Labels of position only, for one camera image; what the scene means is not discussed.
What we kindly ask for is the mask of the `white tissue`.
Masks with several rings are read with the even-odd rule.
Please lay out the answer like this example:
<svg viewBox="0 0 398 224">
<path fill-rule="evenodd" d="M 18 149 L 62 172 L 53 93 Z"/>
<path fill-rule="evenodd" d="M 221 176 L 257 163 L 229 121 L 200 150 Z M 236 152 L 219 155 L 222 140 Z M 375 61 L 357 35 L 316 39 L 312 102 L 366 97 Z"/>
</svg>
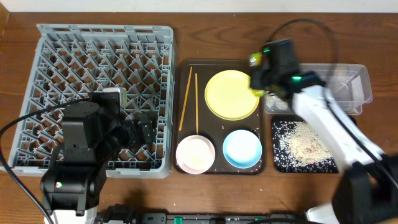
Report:
<svg viewBox="0 0 398 224">
<path fill-rule="evenodd" d="M 281 100 L 273 93 L 269 93 L 266 96 L 266 106 L 273 110 L 287 110 L 289 108 L 289 105 L 285 101 Z"/>
</svg>

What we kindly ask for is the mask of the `green orange snack wrapper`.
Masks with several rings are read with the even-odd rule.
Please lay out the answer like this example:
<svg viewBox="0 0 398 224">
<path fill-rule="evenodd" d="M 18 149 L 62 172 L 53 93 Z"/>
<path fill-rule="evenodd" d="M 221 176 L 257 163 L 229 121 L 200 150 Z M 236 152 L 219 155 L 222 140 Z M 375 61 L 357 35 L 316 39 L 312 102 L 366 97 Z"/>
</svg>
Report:
<svg viewBox="0 0 398 224">
<path fill-rule="evenodd" d="M 262 67 L 262 53 L 257 52 L 250 56 L 249 66 L 250 72 L 250 84 L 249 87 L 254 96 L 262 97 L 265 95 L 265 85 L 263 81 L 263 67 Z"/>
</svg>

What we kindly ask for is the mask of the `yellow round plate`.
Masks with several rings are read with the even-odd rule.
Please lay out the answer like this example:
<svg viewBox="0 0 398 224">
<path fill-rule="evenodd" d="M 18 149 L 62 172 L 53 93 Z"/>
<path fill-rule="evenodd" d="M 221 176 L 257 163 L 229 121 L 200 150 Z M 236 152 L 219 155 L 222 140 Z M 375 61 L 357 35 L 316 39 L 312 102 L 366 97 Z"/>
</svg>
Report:
<svg viewBox="0 0 398 224">
<path fill-rule="evenodd" d="M 249 117 L 259 104 L 259 97 L 252 93 L 249 82 L 249 75 L 239 70 L 218 72 L 205 87 L 207 107 L 214 115 L 228 121 Z"/>
</svg>

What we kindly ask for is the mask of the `light blue bowl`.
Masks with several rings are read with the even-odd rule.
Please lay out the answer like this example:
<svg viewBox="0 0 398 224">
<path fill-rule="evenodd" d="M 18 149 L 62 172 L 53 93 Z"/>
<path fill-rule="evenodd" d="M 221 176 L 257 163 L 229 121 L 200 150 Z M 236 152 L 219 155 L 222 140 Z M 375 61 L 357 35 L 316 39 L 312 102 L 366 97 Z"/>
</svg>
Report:
<svg viewBox="0 0 398 224">
<path fill-rule="evenodd" d="M 251 131 L 239 129 L 229 133 L 223 141 L 223 155 L 238 169 L 255 166 L 262 157 L 261 140 Z"/>
</svg>

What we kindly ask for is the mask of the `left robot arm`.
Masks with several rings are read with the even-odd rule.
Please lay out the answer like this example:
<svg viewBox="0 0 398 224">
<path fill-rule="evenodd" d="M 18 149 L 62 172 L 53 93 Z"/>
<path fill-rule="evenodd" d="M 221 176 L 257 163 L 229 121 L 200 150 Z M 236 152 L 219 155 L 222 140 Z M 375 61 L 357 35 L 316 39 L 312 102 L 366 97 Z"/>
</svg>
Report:
<svg viewBox="0 0 398 224">
<path fill-rule="evenodd" d="M 40 188 L 52 223 L 94 223 L 106 167 L 122 149 L 139 148 L 155 141 L 153 119 L 121 116 L 121 94 L 89 93 L 65 107 L 63 144 L 57 146 Z"/>
</svg>

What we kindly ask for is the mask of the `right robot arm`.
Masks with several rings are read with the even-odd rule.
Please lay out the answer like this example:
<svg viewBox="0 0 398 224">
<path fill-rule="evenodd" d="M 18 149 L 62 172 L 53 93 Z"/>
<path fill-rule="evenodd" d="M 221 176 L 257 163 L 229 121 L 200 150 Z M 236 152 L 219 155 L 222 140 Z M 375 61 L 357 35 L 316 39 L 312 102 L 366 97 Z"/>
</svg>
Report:
<svg viewBox="0 0 398 224">
<path fill-rule="evenodd" d="M 381 223 L 397 217 L 397 156 L 370 141 L 314 71 L 304 72 L 291 40 L 266 43 L 249 58 L 250 87 L 270 91 L 318 134 L 341 174 L 331 202 L 306 211 L 307 223 Z"/>
</svg>

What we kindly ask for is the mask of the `clear plastic waste bin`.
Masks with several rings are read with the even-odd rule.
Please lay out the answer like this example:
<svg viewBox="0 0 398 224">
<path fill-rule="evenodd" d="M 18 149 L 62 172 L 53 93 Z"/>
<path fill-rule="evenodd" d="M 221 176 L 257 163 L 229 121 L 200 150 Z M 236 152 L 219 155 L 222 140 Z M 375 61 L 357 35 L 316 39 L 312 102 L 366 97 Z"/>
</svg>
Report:
<svg viewBox="0 0 398 224">
<path fill-rule="evenodd" d="M 333 76 L 328 81 L 328 86 L 341 109 L 350 115 L 361 114 L 363 105 L 373 100 L 369 73 L 364 65 L 337 64 Z M 267 114 L 294 114 L 290 108 L 287 110 L 269 109 L 266 106 L 268 94 L 264 96 L 264 111 Z"/>
</svg>

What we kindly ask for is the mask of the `dark brown serving tray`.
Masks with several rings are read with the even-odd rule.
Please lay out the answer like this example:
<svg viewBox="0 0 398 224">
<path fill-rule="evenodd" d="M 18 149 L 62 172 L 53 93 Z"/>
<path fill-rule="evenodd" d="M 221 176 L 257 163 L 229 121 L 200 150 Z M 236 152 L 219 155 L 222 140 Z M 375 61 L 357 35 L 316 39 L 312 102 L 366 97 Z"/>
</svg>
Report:
<svg viewBox="0 0 398 224">
<path fill-rule="evenodd" d="M 193 67 L 192 77 L 190 81 L 190 89 L 188 94 L 187 106 L 183 121 L 183 128 L 178 130 L 180 118 L 182 114 L 183 101 L 188 80 L 190 67 Z M 265 120 L 264 107 L 259 103 L 255 112 L 247 118 L 239 121 L 228 121 L 214 115 L 205 102 L 205 87 L 209 79 L 224 70 L 239 70 L 246 74 L 249 73 L 249 65 L 244 60 L 184 60 L 178 66 L 178 75 L 176 81 L 176 93 L 174 96 L 174 127 L 172 139 L 172 157 L 173 165 L 177 171 L 185 174 L 177 165 L 175 152 L 178 143 L 185 137 L 196 134 L 195 130 L 195 73 L 198 74 L 198 128 L 199 135 L 208 138 L 215 147 L 215 161 L 209 170 L 205 172 L 207 175 L 258 175 L 266 166 L 266 142 L 265 142 Z M 223 155 L 223 141 L 225 137 L 239 129 L 245 129 L 253 132 L 261 140 L 262 157 L 261 160 L 253 167 L 248 169 L 238 169 L 230 165 Z"/>
</svg>

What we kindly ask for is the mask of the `grey plastic dish rack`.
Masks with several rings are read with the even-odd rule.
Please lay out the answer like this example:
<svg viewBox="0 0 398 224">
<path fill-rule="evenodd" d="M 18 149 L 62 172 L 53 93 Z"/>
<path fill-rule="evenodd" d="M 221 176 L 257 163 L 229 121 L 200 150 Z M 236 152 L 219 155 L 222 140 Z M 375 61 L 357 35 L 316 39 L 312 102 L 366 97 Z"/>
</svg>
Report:
<svg viewBox="0 0 398 224">
<path fill-rule="evenodd" d="M 168 26 L 38 24 L 21 115 L 109 87 L 127 91 L 121 115 L 150 113 L 150 146 L 123 149 L 108 164 L 112 178 L 163 179 L 169 175 L 177 47 Z"/>
</svg>

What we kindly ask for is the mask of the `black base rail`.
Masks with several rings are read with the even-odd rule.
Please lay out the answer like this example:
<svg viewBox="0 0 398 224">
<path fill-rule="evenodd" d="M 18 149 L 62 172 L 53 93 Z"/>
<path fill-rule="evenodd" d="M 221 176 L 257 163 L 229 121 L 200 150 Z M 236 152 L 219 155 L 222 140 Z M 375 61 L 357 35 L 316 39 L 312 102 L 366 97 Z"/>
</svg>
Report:
<svg viewBox="0 0 398 224">
<path fill-rule="evenodd" d="M 153 210 L 142 213 L 129 205 L 116 204 L 99 212 L 94 224 L 241 224 L 241 223 L 308 223 L 294 213 L 271 213 L 262 215 L 168 213 Z"/>
</svg>

